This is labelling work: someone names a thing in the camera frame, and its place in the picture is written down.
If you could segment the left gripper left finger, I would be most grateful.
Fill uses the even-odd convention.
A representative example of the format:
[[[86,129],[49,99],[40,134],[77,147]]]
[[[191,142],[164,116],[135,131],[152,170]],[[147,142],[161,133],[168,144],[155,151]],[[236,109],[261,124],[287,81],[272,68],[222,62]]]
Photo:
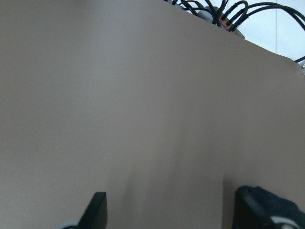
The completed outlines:
[[[96,192],[79,223],[79,229],[105,229],[107,226],[107,196],[106,192]]]

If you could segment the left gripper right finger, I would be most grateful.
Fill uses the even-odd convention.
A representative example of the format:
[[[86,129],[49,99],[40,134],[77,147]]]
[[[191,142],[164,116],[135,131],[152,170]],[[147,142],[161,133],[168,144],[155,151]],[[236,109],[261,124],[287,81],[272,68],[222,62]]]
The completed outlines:
[[[235,192],[233,229],[271,229],[272,222],[264,208],[248,189]]]

